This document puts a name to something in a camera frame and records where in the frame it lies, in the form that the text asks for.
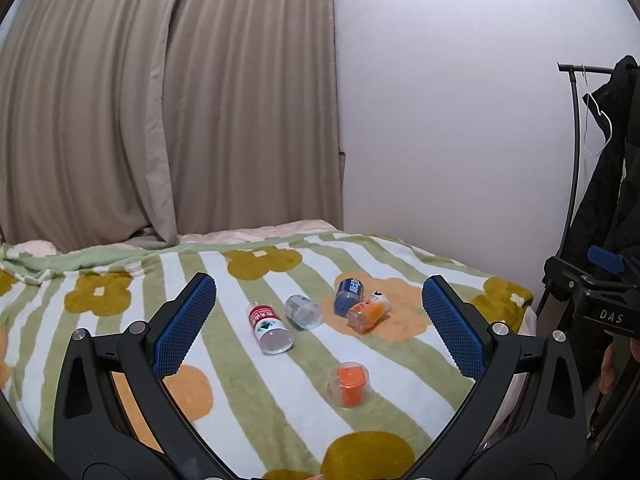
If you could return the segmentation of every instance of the bottle label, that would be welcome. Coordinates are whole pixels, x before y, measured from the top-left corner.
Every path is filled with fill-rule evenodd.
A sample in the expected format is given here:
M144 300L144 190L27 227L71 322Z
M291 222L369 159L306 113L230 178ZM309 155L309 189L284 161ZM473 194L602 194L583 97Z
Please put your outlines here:
M362 299L364 293L364 286L360 280L356 280L356 278L347 278L340 282L338 285L338 293L340 292L352 292Z
M249 323L254 329L255 338L260 341L263 335L277 328L286 330L287 327L280 319L280 316L269 305L258 305L252 308L249 313Z

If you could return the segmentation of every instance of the blue bottle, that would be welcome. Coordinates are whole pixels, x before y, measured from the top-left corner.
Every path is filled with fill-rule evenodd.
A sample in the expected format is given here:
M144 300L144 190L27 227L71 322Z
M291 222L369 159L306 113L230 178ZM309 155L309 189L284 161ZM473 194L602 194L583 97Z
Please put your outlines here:
M335 293L334 312L341 317L347 317L349 309L364 298L364 285L360 280L347 278L340 282Z

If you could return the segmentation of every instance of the blanket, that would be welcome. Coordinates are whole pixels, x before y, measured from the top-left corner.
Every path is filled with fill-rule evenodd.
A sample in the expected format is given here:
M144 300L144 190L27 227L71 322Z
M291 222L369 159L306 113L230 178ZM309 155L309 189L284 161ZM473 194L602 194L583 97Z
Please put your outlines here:
M424 280L442 275L489 320L515 331L529 291L400 240L327 232L236 245L162 251L92 248L36 257L2 248L0 387L21 423L51 453L60 368L73 330L122 332L149 320L196 272L218 297L200 335L166 386L216 454L242 478L398 478L436 439L473 383L457 370L421 306ZM333 313L335 288L360 279L393 310L366 335ZM303 294L324 323L294 331L293 348L260 351L246 318L251 301L274 306ZM329 372L364 364L372 398L344 410L326 401ZM159 449L123 376L115 383L138 438Z

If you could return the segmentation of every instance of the plastic bottle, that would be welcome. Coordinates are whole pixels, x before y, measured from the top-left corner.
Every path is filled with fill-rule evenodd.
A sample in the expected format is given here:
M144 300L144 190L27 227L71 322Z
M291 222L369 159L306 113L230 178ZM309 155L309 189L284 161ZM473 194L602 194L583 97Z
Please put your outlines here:
M347 325L356 332L363 333L373 328L385 314L391 312L391 303L382 292L376 291L363 301L352 306L347 312Z
M246 310L255 339L265 354L281 354L293 345L293 334L287 330L275 309L253 301Z
M335 293L334 312L341 317L347 317L349 309L362 301L364 285L360 280L347 278L340 282Z
M294 294L284 304L287 317L305 330L312 330L322 324L322 309L306 296Z

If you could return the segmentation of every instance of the white wall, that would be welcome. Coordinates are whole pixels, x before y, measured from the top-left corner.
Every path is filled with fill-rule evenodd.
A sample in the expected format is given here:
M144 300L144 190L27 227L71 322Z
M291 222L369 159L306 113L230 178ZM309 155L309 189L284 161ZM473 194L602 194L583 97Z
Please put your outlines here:
M626 0L335 0L335 12L346 229L540 293L573 157L556 62L640 60ZM588 76L590 89L606 79ZM592 151L602 139L590 123Z

